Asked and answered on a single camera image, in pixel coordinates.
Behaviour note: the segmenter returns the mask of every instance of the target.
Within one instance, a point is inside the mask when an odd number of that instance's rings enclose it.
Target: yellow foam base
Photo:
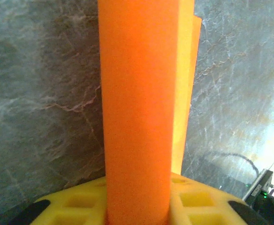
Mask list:
[[[241,199],[175,173],[171,181],[169,225],[246,225],[228,204]],[[44,199],[51,204],[31,225],[106,225],[105,177]]]

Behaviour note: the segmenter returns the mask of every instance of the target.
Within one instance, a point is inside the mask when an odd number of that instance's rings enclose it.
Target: orange cylinder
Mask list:
[[[178,46],[176,0],[99,0],[110,225],[165,225]]]

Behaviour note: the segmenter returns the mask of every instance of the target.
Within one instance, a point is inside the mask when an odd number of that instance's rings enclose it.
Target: gray marble surface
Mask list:
[[[198,0],[195,14],[203,22],[182,173],[242,197],[242,184],[274,163],[274,1]]]
[[[274,0],[197,0],[195,14],[183,175],[241,197],[274,162]],[[0,0],[0,224],[104,175],[100,95],[95,0]]]

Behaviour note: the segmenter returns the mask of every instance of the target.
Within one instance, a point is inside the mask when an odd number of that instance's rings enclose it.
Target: orange foam tube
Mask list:
[[[99,0],[110,225],[165,225],[181,20],[190,0]]]
[[[190,20],[183,20],[186,24],[183,25],[182,23],[184,29],[181,29],[181,33],[182,37],[185,38],[180,39],[182,46],[179,48],[183,53],[178,54],[179,61],[175,90],[175,117],[171,168],[171,171],[177,174],[181,174],[182,169],[202,21],[201,18],[193,15],[193,11],[191,20],[192,22],[190,22]]]

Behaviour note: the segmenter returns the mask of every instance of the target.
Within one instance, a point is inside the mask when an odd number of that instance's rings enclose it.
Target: orange object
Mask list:
[[[181,174],[188,125],[201,18],[193,15],[193,4],[189,5],[189,20],[179,27],[178,73],[175,90],[175,117],[172,148],[173,173]]]
[[[180,24],[191,19],[190,3],[98,1],[110,225],[167,224],[178,59],[190,54]]]

